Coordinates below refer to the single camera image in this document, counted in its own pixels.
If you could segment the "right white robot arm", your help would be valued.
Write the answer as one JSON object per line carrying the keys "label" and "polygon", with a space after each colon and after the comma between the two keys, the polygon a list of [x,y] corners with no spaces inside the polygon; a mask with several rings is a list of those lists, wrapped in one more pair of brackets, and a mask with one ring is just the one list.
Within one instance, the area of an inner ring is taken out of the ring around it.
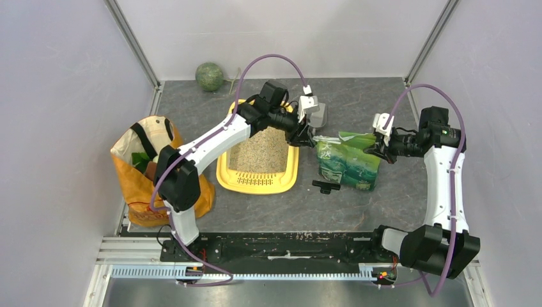
{"label": "right white robot arm", "polygon": [[422,158],[428,178],[426,213],[423,225],[411,232],[379,226],[369,243],[369,254],[378,262],[395,254],[404,267],[440,275],[453,244],[446,276],[454,279],[481,249],[480,239],[469,233],[463,209],[461,171],[466,146],[460,143],[461,130],[449,125],[449,111],[443,107],[424,108],[417,131],[400,134],[399,127],[384,126],[391,121],[388,113],[375,114],[376,143],[366,153],[389,164],[398,157]]}

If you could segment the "green litter bag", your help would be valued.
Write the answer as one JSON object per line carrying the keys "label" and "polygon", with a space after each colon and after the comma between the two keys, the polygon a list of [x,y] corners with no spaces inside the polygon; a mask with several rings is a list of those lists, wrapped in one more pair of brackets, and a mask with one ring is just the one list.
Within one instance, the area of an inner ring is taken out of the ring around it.
{"label": "green litter bag", "polygon": [[372,134],[339,132],[338,136],[315,136],[318,173],[324,179],[361,191],[372,191],[380,166],[380,159],[365,153],[373,146]]}

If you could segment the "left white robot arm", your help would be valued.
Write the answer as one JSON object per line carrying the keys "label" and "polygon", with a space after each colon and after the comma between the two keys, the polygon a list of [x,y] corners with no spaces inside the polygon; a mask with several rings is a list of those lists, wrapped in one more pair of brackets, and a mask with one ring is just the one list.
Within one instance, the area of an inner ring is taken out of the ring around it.
{"label": "left white robot arm", "polygon": [[161,149],[153,194],[164,201],[178,241],[176,253],[185,261],[195,260],[201,251],[194,207],[201,195],[199,177],[213,161],[269,127],[283,131],[290,146],[315,146],[308,116],[320,109],[317,96],[310,86],[304,86],[293,111],[286,109],[288,97],[283,84],[269,80],[258,94],[235,102],[225,119],[201,137],[177,148]]}

